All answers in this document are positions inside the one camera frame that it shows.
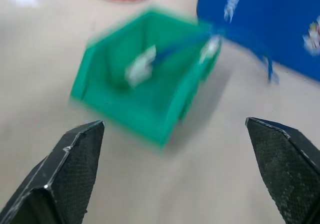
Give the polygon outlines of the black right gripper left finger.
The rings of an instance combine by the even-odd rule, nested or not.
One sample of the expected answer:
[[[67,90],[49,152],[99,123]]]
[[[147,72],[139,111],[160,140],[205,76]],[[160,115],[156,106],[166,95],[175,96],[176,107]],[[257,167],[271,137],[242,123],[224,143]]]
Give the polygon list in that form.
[[[101,120],[67,131],[8,200],[0,224],[82,224],[104,131]]]

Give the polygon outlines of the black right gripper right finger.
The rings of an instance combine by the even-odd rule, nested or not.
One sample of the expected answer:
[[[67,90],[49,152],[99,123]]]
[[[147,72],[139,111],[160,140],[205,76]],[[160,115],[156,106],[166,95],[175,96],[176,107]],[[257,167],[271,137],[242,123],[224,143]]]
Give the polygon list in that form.
[[[285,224],[320,224],[320,150],[299,130],[245,121],[258,168]]]

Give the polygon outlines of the white coupler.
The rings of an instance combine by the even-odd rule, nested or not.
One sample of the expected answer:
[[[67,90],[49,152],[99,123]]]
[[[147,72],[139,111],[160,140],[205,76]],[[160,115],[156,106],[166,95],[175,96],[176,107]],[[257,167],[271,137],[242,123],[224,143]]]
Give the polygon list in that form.
[[[138,55],[126,68],[124,77],[130,86],[134,87],[151,77],[153,70],[152,63],[156,59],[156,54],[156,47],[151,46]]]

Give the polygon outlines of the green plastic bin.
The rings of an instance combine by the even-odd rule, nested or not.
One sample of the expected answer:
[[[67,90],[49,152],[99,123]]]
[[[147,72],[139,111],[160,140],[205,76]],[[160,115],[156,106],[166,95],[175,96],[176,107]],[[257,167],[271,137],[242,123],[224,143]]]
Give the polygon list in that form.
[[[147,8],[89,40],[70,96],[163,147],[213,70],[224,36],[210,23]],[[151,46],[151,77],[132,87],[125,70]]]

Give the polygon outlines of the blue box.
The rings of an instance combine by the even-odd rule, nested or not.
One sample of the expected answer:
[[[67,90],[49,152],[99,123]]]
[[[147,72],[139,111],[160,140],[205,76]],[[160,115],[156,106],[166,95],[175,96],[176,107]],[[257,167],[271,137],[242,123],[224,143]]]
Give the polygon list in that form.
[[[320,0],[197,0],[196,13],[251,50],[270,80],[278,62],[320,82]]]

